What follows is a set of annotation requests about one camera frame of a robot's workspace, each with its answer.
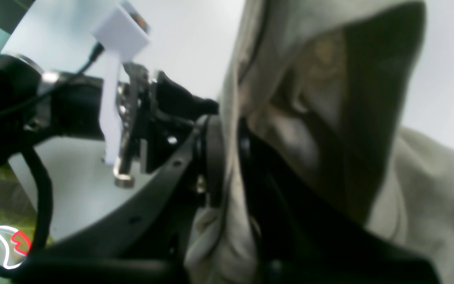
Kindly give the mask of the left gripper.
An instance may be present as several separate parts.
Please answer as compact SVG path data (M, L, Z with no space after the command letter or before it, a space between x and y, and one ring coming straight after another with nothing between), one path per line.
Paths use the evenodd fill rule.
M120 72L149 45L148 24L121 0L92 34L106 56L103 79L83 70L45 72L27 58L0 54L0 147L56 136L105 141L103 162L112 166L115 186L132 188L130 140L138 99Z

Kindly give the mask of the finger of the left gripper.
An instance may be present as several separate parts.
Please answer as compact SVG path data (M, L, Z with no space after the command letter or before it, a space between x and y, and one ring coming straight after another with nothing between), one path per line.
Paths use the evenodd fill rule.
M219 113L218 102L193 95L164 71L157 71L140 97L136 140L141 170L158 169L183 144L200 117Z

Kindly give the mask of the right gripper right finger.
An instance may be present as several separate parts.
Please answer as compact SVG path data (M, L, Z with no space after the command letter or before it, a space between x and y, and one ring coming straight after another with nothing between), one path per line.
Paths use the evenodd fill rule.
M438 284L429 261L390 244L333 209L238 121L247 210L260 284Z

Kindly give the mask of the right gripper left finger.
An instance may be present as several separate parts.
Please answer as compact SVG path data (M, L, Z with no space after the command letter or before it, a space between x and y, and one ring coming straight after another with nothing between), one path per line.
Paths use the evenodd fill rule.
M13 284L188 284L194 215L221 203L218 116L201 117L186 141L135 196L100 221L28 258Z

